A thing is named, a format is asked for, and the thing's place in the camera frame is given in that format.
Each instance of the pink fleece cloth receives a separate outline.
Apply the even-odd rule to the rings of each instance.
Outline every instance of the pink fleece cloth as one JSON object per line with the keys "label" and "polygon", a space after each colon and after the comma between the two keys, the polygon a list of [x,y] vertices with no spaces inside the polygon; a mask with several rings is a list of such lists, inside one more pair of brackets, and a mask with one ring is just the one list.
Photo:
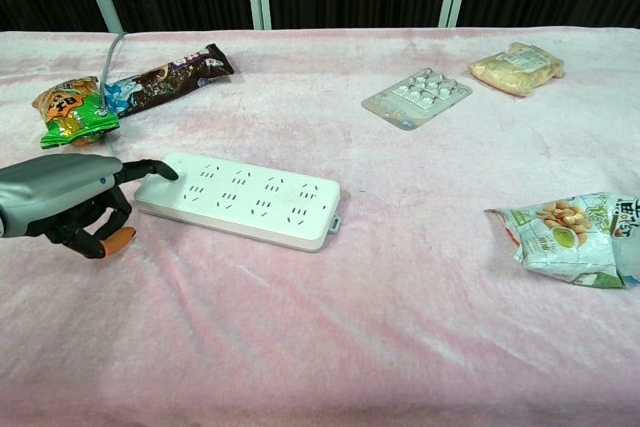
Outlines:
{"label": "pink fleece cloth", "polygon": [[[45,153],[31,101],[99,75],[113,37],[0,34],[0,165]],[[524,99],[471,77],[513,41],[566,76]],[[640,195],[637,30],[145,33],[118,45],[109,80],[211,42],[235,75],[122,119],[111,147],[55,152],[332,178],[340,233],[309,254],[134,203],[138,236],[106,261],[0,239],[0,425],[638,425],[640,290],[529,273],[483,212]],[[474,92],[412,132],[361,107],[423,67]]]}

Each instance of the power strip switch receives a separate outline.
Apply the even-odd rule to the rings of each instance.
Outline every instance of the power strip switch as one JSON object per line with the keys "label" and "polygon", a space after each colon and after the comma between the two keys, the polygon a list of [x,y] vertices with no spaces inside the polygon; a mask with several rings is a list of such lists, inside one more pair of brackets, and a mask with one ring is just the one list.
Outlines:
{"label": "power strip switch", "polygon": [[164,162],[180,178],[145,177],[142,212],[308,252],[340,226],[333,180],[182,152]]}

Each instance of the plastic bag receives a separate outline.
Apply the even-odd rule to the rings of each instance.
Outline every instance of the plastic bag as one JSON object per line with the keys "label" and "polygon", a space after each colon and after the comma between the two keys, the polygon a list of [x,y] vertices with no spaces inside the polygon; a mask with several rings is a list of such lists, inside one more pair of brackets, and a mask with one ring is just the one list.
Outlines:
{"label": "plastic bag", "polygon": [[525,97],[553,77],[564,76],[564,62],[535,45],[514,42],[507,52],[473,62],[477,79],[513,95]]}
{"label": "plastic bag", "polygon": [[233,67],[215,45],[142,74],[105,84],[107,104],[119,117],[169,102],[189,94],[222,75],[233,74]]}
{"label": "plastic bag", "polygon": [[596,193],[521,208],[500,215],[528,270],[600,288],[640,283],[640,201]]}
{"label": "plastic bag", "polygon": [[97,77],[68,80],[33,100],[48,130],[40,139],[43,149],[93,143],[120,126],[118,116],[102,106],[97,83]]}

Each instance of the peanut snack bag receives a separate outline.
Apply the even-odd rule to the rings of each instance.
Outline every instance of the peanut snack bag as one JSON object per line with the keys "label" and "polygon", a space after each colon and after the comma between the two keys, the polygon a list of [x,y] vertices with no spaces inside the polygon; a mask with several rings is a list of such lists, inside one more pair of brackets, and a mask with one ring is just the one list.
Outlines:
{"label": "peanut snack bag", "polygon": [[488,212],[502,219],[528,270],[590,287],[640,284],[638,198],[601,192]]}
{"label": "peanut snack bag", "polygon": [[552,77],[564,76],[564,62],[535,45],[513,42],[506,52],[472,62],[469,70],[496,89],[526,97]]}

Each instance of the gray robotic arm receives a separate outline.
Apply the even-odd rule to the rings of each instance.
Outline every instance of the gray robotic arm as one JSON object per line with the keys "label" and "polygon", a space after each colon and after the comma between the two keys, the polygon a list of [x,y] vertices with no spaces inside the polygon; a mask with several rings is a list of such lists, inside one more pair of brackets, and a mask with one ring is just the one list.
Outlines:
{"label": "gray robotic arm", "polygon": [[[159,174],[178,174],[157,160],[122,163],[90,154],[45,155],[0,169],[0,237],[45,235],[88,258],[105,258],[135,235],[123,227],[131,206],[119,184]],[[85,227],[107,210],[111,216],[94,234]]]}

